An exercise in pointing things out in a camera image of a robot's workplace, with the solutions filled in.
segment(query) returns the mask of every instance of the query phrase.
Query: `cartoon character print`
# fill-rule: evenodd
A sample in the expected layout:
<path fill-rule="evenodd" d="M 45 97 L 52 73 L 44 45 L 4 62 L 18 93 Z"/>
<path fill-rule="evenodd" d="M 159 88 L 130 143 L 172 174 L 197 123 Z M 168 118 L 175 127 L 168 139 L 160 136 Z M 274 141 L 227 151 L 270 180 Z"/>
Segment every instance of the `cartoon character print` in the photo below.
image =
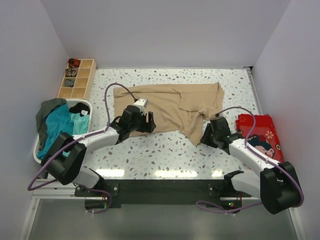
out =
<path fill-rule="evenodd" d="M 275 150 L 269 144 L 269 141 L 263 135 L 252 135 L 248 138 L 248 143 L 261 153 L 267 155 L 269 158 L 274 158 Z"/>

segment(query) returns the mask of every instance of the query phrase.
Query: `beige pants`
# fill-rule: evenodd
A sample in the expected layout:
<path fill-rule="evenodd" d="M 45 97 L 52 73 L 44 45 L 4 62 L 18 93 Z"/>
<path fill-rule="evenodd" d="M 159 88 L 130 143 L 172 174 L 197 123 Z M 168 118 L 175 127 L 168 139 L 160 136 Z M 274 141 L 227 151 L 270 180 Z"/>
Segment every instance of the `beige pants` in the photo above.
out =
<path fill-rule="evenodd" d="M 133 95 L 149 100 L 148 112 L 153 112 L 156 128 L 154 133 L 179 130 L 194 145 L 200 144 L 204 119 L 210 120 L 222 110 L 224 91 L 214 84 L 157 84 L 129 87 Z M 117 87 L 114 95 L 114 117 L 121 116 L 133 103 L 128 92 Z M 133 132 L 133 136 L 147 133 Z"/>

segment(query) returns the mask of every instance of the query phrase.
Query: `speckled tabletop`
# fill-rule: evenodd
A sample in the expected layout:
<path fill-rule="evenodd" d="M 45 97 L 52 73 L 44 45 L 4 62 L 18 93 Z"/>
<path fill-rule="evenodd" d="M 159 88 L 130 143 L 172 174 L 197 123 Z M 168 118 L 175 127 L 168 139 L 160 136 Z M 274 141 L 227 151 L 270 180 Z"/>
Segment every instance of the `speckled tabletop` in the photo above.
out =
<path fill-rule="evenodd" d="M 209 84 L 219 82 L 224 90 L 223 108 L 242 106 L 258 114 L 247 71 L 244 69 L 97 69 L 89 101 L 91 130 L 106 126 L 105 88 L 114 82 L 127 87 L 149 84 Z M 113 91 L 107 96 L 111 120 Z M 235 132 L 241 110 L 224 114 Z M 238 159 L 220 149 L 194 146 L 178 131 L 131 137 L 122 144 L 107 146 L 86 155 L 83 166 L 112 179 L 221 179 L 235 170 L 251 172 Z"/>

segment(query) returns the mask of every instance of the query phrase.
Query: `red fabric with floral print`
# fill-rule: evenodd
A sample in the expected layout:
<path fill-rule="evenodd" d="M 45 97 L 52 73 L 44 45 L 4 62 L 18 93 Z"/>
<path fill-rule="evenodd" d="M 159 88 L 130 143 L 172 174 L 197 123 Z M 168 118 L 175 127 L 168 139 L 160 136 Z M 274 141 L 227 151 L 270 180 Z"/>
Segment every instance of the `red fabric with floral print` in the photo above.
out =
<path fill-rule="evenodd" d="M 272 118 L 269 115 L 254 116 L 256 124 L 248 142 L 263 154 L 283 163 L 284 157 Z M 235 121 L 236 130 L 243 137 L 247 136 L 253 124 L 254 120 L 249 114 L 240 114 Z"/>

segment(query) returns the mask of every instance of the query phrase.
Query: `teal cloth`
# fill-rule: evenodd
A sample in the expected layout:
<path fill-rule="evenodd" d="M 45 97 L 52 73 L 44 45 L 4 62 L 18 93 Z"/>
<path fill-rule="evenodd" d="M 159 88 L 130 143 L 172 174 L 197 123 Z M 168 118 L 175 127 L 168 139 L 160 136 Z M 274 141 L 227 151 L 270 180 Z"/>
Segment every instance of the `teal cloth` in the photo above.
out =
<path fill-rule="evenodd" d="M 68 133 L 72 135 L 74 131 L 74 121 L 71 119 L 71 112 L 69 112 L 67 104 L 51 112 L 46 118 L 45 123 L 47 125 L 46 134 L 48 138 L 45 141 L 43 150 L 39 151 L 36 155 L 38 159 L 44 158 L 59 134 Z"/>
<path fill-rule="evenodd" d="M 80 113 L 72 113 L 71 119 L 73 120 L 73 135 L 86 134 L 89 127 L 89 114 L 80 116 Z"/>

